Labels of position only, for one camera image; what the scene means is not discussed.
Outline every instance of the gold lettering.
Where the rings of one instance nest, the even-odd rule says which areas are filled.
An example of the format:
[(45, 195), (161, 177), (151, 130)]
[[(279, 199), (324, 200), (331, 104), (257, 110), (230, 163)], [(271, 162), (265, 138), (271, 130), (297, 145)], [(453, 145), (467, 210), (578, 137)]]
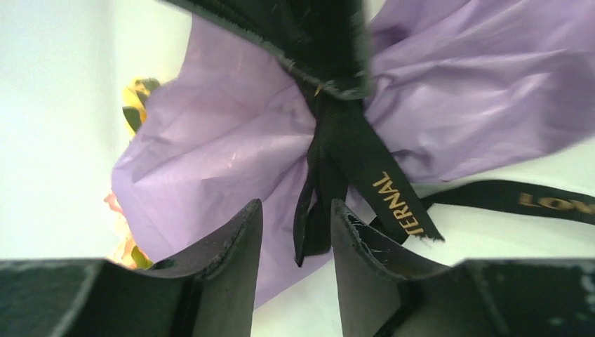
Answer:
[(543, 207), (547, 207), (548, 209), (557, 209), (559, 211), (567, 211), (573, 207), (570, 202), (556, 198), (540, 198), (539, 204)]
[(407, 218), (408, 216), (413, 216), (413, 214), (411, 212), (407, 212), (408, 210), (409, 210), (409, 207), (407, 205), (405, 205), (402, 209), (395, 209), (394, 211), (392, 211), (392, 215), (397, 220), (401, 220), (402, 218)]
[(570, 202), (573, 203), (574, 207), (577, 210), (579, 210), (583, 213), (587, 213), (587, 214), (595, 213), (595, 205), (585, 205), (583, 202), (577, 201), (577, 200), (570, 200)]
[(390, 201), (389, 209), (393, 210), (392, 214), (397, 220), (401, 220), (401, 219), (407, 218), (407, 217), (411, 217), (413, 219), (413, 222), (405, 221), (404, 224), (402, 222), (399, 222), (399, 224), (401, 225), (401, 227), (403, 227), (403, 229), (407, 232), (407, 234), (412, 235), (412, 234), (423, 233), (424, 229), (421, 227), (415, 228), (412, 230), (408, 229), (411, 227), (418, 226), (419, 223), (417, 223), (417, 219), (415, 219), (415, 217), (413, 216), (413, 213), (409, 211), (409, 206), (407, 206), (407, 203), (405, 203), (405, 201), (399, 202), (401, 193), (399, 192), (399, 190), (393, 188), (392, 184), (393, 184), (393, 181), (390, 178), (389, 174), (386, 171), (383, 171), (382, 179), (373, 183), (372, 186), (373, 187), (381, 186), (380, 190), (378, 191), (378, 194), (391, 193), (388, 197), (384, 198), (384, 201)]
[(401, 221), (401, 222), (399, 222), (399, 225), (401, 225), (401, 227), (402, 227), (403, 229), (405, 229), (405, 230), (406, 230), (407, 228), (412, 228), (412, 227), (415, 227), (415, 226), (419, 225), (419, 223), (417, 222), (417, 219), (415, 218), (415, 216), (412, 216), (411, 218), (413, 219), (413, 222), (409, 222), (409, 221), (407, 220), (407, 221), (404, 221), (405, 223), (403, 223), (403, 222)]
[(523, 206), (540, 207), (533, 203), (533, 195), (527, 193), (521, 193), (519, 204)]
[(382, 175), (384, 176), (384, 178), (380, 179), (379, 181), (377, 181), (376, 183), (372, 184), (372, 187), (378, 187), (381, 184), (384, 184), (385, 182), (387, 182), (388, 180), (390, 180), (389, 174), (386, 173), (386, 171), (382, 172)]
[(393, 195), (390, 195), (390, 196), (388, 196), (388, 197), (384, 198), (384, 200), (385, 200), (385, 201), (389, 201), (389, 200), (391, 200), (391, 199), (392, 199), (392, 200), (391, 200), (391, 204), (390, 204), (389, 208), (390, 208), (390, 209), (395, 209), (395, 208), (399, 207), (400, 205), (403, 205), (403, 204), (405, 204), (405, 202), (404, 202), (404, 201), (397, 202), (397, 201), (399, 200), (399, 197), (400, 197), (400, 196), (401, 196), (401, 193), (397, 192), (397, 193), (395, 193), (395, 194), (393, 194)]
[(385, 183), (384, 186), (378, 191), (380, 194), (387, 194), (387, 193), (398, 193), (399, 190), (395, 190), (392, 188), (392, 180), (389, 180)]
[(405, 233), (408, 235), (415, 235), (415, 234), (422, 234), (424, 232), (423, 228), (415, 228), (414, 230), (405, 230)]

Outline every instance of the white background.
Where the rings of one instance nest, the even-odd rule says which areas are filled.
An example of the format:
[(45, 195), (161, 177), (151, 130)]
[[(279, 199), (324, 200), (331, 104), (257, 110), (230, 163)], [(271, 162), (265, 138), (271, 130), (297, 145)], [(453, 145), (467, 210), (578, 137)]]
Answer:
[[(0, 1), (0, 258), (105, 256), (115, 246), (102, 199), (128, 142), (121, 89), (136, 76), (175, 77), (189, 28), (187, 13), (153, 0)], [(593, 195), (594, 146), (480, 176)], [(442, 263), (595, 256), (590, 226), (439, 205), (431, 215), (448, 245), (408, 245)], [(334, 277), (330, 263), (256, 310), (253, 336), (341, 336)]]

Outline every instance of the white wall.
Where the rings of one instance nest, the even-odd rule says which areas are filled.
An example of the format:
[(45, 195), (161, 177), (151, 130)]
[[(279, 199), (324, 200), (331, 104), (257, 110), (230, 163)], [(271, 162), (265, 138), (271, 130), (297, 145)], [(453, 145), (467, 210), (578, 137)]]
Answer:
[(0, 258), (115, 246), (102, 200), (127, 143), (121, 89), (173, 78), (188, 32), (152, 0), (0, 1)]

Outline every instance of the black ribbon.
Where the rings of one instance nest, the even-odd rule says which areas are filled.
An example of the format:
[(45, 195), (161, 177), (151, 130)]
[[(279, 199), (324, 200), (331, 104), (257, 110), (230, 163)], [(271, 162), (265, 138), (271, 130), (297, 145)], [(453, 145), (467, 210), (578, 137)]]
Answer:
[[(295, 262), (330, 250), (330, 202), (351, 183), (389, 236), (443, 240), (403, 171), (363, 115), (362, 100), (339, 100), (296, 79), (316, 118), (308, 175), (295, 210)], [(312, 195), (317, 201), (312, 205)]]
[[(293, 223), (299, 266), (305, 256), (330, 250), (330, 202), (345, 201), (349, 184), (376, 213), (370, 226), (400, 244), (410, 235), (444, 240), (427, 213), (435, 203), (595, 225), (595, 198), (514, 181), (479, 181), (420, 200), (364, 117), (361, 100), (339, 100), (305, 81), (296, 82), (316, 119), (307, 153), (307, 179)], [(314, 194), (316, 202), (312, 204)]]
[[(509, 180), (482, 180), (438, 192), (422, 199), (426, 209), (434, 204), (474, 207), (490, 211), (557, 218), (595, 225), (595, 197), (553, 187)], [(403, 244), (404, 230), (388, 233), (375, 218), (371, 227)]]

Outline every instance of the gift bag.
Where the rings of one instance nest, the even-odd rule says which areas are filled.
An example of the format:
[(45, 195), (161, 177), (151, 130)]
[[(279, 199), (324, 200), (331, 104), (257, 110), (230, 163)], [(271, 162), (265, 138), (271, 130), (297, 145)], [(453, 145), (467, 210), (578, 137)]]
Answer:
[[(428, 209), (573, 220), (591, 225), (576, 231), (587, 233), (585, 242), (595, 236), (595, 198), (585, 194), (485, 180), (422, 200)], [(575, 231), (568, 221), (557, 225)], [(406, 225), (391, 239), (338, 200), (332, 228), (343, 336), (593, 336), (593, 256), (465, 259), (448, 267), (403, 247)]]
[(99, 258), (0, 260), (0, 336), (249, 337), (261, 237), (254, 200), (150, 270)]
[[(541, 157), (595, 130), (592, 1), (389, 0), (369, 28), (370, 91), (356, 1), (174, 2), (196, 14), (184, 65), (147, 101), (112, 187), (152, 260), (261, 199), (257, 305), (331, 258), (332, 199), (395, 234), (423, 209), (408, 181)], [(332, 8), (352, 20), (318, 37)], [(388, 182), (398, 197), (379, 193)], [(429, 216), (415, 221), (407, 234), (444, 239)]]

